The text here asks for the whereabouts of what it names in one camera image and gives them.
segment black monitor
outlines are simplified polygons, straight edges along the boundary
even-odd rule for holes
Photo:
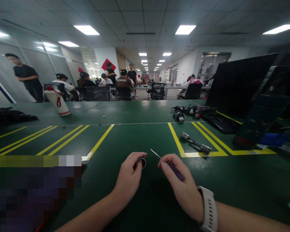
[[[206,104],[243,117],[279,53],[219,64]]]

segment hand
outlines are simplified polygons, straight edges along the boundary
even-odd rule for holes
[[[139,158],[146,156],[145,152],[132,152],[121,165],[113,193],[126,205],[134,197],[141,179],[142,162],[137,163],[135,170],[133,166]]]
[[[167,162],[172,162],[176,169],[180,171],[185,177],[184,182],[180,181],[174,174]],[[176,154],[168,154],[162,157],[158,164],[158,168],[161,168],[169,180],[175,197],[182,207],[182,209],[197,222],[203,221],[204,206],[203,199],[199,193],[194,179],[190,173],[189,168],[183,163],[183,161]]]

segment smartwatch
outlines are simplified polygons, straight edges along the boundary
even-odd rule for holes
[[[204,205],[204,219],[203,223],[199,223],[201,230],[206,232],[217,232],[218,230],[218,217],[216,202],[214,199],[214,194],[212,191],[203,188],[202,186],[197,186],[199,192],[203,198]]]

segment red diamond sign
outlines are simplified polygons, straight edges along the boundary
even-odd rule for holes
[[[105,70],[107,69],[106,63],[108,63],[108,62],[110,62],[110,63],[112,64],[112,66],[113,66],[113,70],[115,70],[115,69],[116,69],[116,66],[115,66],[111,61],[109,61],[108,59],[106,59],[106,60],[104,61],[104,63],[103,63],[103,65],[102,65],[101,68],[105,71]]]

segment green workbench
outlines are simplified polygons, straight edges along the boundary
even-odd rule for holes
[[[39,120],[1,128],[0,136],[20,130],[0,138],[0,149],[43,130],[5,155],[77,155],[87,163],[82,187],[42,231],[54,231],[109,194],[121,163],[133,151],[148,153],[139,189],[105,231],[199,231],[177,203],[150,149],[182,157],[196,184],[213,191],[217,201],[290,225],[290,156],[270,149],[242,151],[232,145],[234,135],[222,134],[202,119],[174,121],[171,107],[195,103],[204,105],[205,100],[68,102],[71,115],[64,117],[50,103],[11,104]],[[179,139],[183,131],[212,147],[210,156]]]

